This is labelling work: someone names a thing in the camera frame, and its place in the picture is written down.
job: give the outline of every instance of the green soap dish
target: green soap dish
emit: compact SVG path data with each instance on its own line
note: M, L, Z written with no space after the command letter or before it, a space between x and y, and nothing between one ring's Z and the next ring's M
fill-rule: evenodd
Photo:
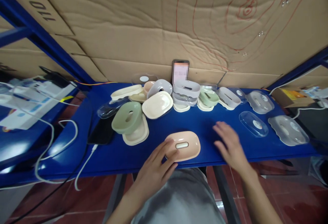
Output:
M214 91L209 89L202 89L199 94L199 98L202 103L208 107L214 107L220 100L219 96Z
M118 134L131 134L140 126L142 121L141 104L128 102L123 104L116 113L112 129Z

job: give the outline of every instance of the yellow label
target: yellow label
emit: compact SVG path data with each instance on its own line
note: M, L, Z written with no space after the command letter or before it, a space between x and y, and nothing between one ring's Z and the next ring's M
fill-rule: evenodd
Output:
M282 89L282 91L287 95L287 97L289 97L291 100L296 100L297 97L295 97L290 91L286 90L286 89Z
M69 100L69 99L71 99L71 98L73 98L73 96L67 96L67 97L64 97L63 99L61 99L61 102L64 102L64 101Z

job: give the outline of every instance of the blue table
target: blue table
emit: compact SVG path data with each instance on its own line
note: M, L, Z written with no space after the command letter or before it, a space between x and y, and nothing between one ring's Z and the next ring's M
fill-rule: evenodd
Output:
M110 99L112 92L129 85L112 83L93 87L88 97L92 102L94 111ZM253 89L244 89L243 91L247 94ZM151 152L169 134L181 131L193 131L198 135L201 152L194 159L180 162L178 168L225 164L220 153L213 145L213 142L219 139L218 135L212 130L212 126L216 121L225 121L236 130L249 161L317 155L317 152L310 144L289 147L279 140L279 137L267 122L270 117L284 114L278 104L276 102L274 104L273 111L265 115L256 114L269 128L269 134L265 138L254 137L239 121L239 114L242 111L248 110L254 113L249 103L238 106L234 111L226 110L220 104L215 106L211 112L203 112L197 107L191 107L189 111L184 113L178 113L173 109L156 120L147 119L150 132L148 138L141 144L128 146L124 143L122 135L115 134L110 144L98 146L84 168L81 177L137 172ZM76 167L85 150L91 113L90 101L85 99L72 117L79 127L79 135L76 141L53 159L42 161L39 170L41 176L46 179L62 179L67 177ZM95 127L97 121L98 118L94 113L93 127ZM68 123L54 146L65 145L73 136L73 125ZM87 155L90 154L91 149L92 145L89 145Z

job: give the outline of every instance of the right hand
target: right hand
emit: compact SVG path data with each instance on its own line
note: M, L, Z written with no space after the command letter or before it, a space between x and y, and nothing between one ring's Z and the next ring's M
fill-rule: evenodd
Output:
M215 146L221 152L224 160L236 170L239 174L248 171L251 166L244 154L243 148L239 142L238 134L225 122L218 121L213 126L214 131L222 138L222 141L215 141Z

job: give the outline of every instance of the black cable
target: black cable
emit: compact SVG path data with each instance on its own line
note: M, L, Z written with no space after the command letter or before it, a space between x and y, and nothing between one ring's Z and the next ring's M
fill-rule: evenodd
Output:
M62 75L59 75L59 74L57 74L56 72L54 72L54 71L51 71L51 70L49 70L49 69L46 69L46 70L48 70L48 71L50 71L50 72L52 72L52 73L54 73L55 75L57 75L57 76L59 76L60 78L62 78L63 80L65 80L65 81L67 81L69 84L71 84L72 86L74 86L76 89L78 89L80 92L82 92L83 93L83 91L76 85L73 85L70 81L68 81L67 79L65 79ZM89 138L89 136L90 136L90 133L91 133L91 127L92 127L92 118L93 118L93 114L94 114L94 110L93 110L93 106L92 106L92 102L91 102L91 100L89 99L89 97L87 96L87 95L85 95L85 97L88 99L88 101L89 101L89 105L91 106L91 118L90 118L90 124L89 124L89 129L88 129L88 138ZM81 164L82 164L82 162L83 162L83 159L84 159L84 157L85 157L85 155L86 155L86 153L87 153L87 151L88 151L88 146L87 146L87 144L86 144L86 147L85 147L85 150L84 150L84 154L83 154L83 156L82 156L82 159L81 159L81 161L79 162L79 164L76 166L76 168L73 170L73 172L69 175L69 177L63 182L63 183L61 183L56 189L54 189L48 196L46 196L43 200L41 200L37 205L35 205L32 209L30 209L29 211L27 211L25 214L23 214L22 216L20 216L19 218L17 218L16 220L14 220L14 221L12 221L11 223L9 223L9 224L14 224L14 223L16 223L16 222L18 222L18 221L20 221L21 219L23 219L24 217L26 217L26 216L28 216L30 213L32 213L34 210L36 210L41 204L43 204L49 197L51 197L56 191L58 191L71 177L72 177L72 175L75 173L75 171L81 166Z
M23 214L22 216L20 216L19 218L17 218L16 220L12 221L10 224L14 224L18 221L20 221L21 219L23 219L24 217L28 216L30 213L32 213L36 208L38 208L41 204L43 204L49 197L51 197L56 191L58 191L58 189L60 189L71 177L72 175L75 173L75 171L81 166L83 159L86 155L86 152L88 151L88 146L85 147L84 150L84 154L83 157L81 159L81 161L79 162L79 164L76 166L76 168L73 170L73 172L69 175L69 177L63 182L61 183L56 189L54 189L48 196L46 196L43 200L41 200L37 205L35 205L32 209L30 209L29 211L27 211L25 214Z

